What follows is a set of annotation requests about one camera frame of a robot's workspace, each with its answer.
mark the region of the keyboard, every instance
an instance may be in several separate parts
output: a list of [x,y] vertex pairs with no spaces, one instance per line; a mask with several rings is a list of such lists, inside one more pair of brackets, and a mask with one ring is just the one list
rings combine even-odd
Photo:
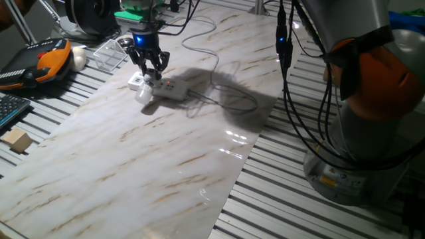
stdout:
[[29,100],[5,95],[0,99],[0,129],[18,116],[30,104]]

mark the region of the white ball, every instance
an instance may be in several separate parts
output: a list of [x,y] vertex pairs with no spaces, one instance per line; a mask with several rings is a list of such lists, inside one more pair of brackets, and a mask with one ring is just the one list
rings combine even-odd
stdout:
[[72,48],[72,57],[70,60],[70,69],[73,72],[81,71],[86,65],[87,56],[83,49],[80,47]]

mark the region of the blue led light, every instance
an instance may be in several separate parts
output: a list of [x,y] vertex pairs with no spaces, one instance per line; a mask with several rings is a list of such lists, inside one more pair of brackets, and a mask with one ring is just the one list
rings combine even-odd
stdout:
[[136,39],[138,44],[143,42],[143,38],[141,38],[141,37],[136,37],[135,39]]

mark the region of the clear plastic container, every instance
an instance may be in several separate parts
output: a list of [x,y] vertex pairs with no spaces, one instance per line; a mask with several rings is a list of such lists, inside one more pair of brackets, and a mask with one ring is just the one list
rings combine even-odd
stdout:
[[127,53],[113,39],[105,43],[93,55],[98,68],[107,71],[113,70],[127,57]]

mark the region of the marble-patterned mat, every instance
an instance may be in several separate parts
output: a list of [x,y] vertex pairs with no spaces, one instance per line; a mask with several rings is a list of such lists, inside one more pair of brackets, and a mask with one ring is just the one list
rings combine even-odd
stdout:
[[[235,115],[189,98],[143,108],[129,63],[0,181],[0,220],[29,238],[207,238],[282,91],[276,19],[200,4],[217,30],[187,42],[218,52],[214,81],[255,96]],[[232,107],[244,99],[209,88],[215,58],[181,46],[210,26],[191,22],[160,38],[171,58],[164,77]]]

